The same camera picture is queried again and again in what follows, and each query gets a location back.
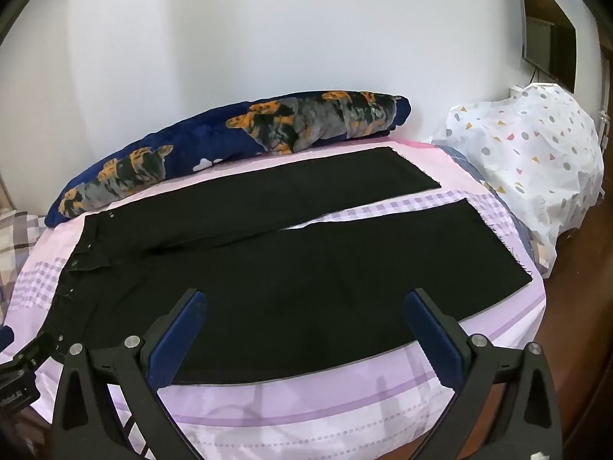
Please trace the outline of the black pants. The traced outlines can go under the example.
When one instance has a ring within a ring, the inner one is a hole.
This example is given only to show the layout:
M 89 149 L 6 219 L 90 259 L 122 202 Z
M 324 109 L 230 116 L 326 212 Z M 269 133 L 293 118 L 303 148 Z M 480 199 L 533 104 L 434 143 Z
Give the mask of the black pants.
M 421 288 L 467 319 L 530 274 L 465 200 L 381 217 L 327 215 L 436 186 L 391 148 L 185 187 L 86 217 L 43 328 L 104 349 L 143 335 L 183 294 L 208 302 L 178 384 L 239 384 L 342 366 L 411 342 Z

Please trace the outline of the pink purple bed sheet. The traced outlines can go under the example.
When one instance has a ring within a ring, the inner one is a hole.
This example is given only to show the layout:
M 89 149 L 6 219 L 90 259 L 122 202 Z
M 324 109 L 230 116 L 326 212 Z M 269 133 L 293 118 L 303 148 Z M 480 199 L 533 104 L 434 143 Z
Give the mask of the pink purple bed sheet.
M 201 182 L 308 159 L 388 146 L 441 184 L 441 189 L 342 211 L 318 221 L 348 221 L 418 211 L 467 201 L 530 272 L 518 293 L 461 325 L 497 346 L 524 348 L 546 310 L 546 290 L 502 204 L 442 149 L 409 141 L 352 142 L 286 158 L 221 163 L 182 179 L 159 184 L 110 205 Z M 83 215 L 47 228 L 16 280 L 5 322 L 16 341 L 1 353 L 9 360 L 41 328 L 59 273 L 80 238 Z M 243 386 L 173 386 L 161 389 L 172 417 L 204 456 L 213 459 L 374 459 L 430 429 L 451 397 L 436 380 L 417 343 L 349 366 L 287 380 Z

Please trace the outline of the plaid pillow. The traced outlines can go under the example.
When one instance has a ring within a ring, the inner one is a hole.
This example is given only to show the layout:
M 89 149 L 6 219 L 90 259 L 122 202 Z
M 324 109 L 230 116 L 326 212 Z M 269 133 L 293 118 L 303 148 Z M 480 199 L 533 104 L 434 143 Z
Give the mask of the plaid pillow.
M 1 210 L 1 322 L 4 322 L 19 273 L 44 230 L 42 216 L 7 208 Z

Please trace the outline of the white dotted fabric cover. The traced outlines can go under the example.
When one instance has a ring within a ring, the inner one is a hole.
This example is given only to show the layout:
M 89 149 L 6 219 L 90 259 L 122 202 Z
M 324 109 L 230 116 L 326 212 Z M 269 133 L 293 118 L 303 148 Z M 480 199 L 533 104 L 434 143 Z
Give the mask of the white dotted fabric cover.
M 604 159 L 593 119 L 563 87 L 532 83 L 509 98 L 454 107 L 432 136 L 467 159 L 530 230 L 549 276 L 558 237 L 600 197 Z

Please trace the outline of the navy cat print blanket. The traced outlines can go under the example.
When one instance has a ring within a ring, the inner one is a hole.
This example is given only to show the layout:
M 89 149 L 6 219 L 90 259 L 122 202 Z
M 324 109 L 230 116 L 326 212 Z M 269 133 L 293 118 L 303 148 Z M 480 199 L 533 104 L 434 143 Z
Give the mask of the navy cat print blanket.
M 51 205 L 45 225 L 57 227 L 220 162 L 387 136 L 410 113 L 402 95 L 352 90 L 295 92 L 216 107 L 146 135 L 73 177 Z

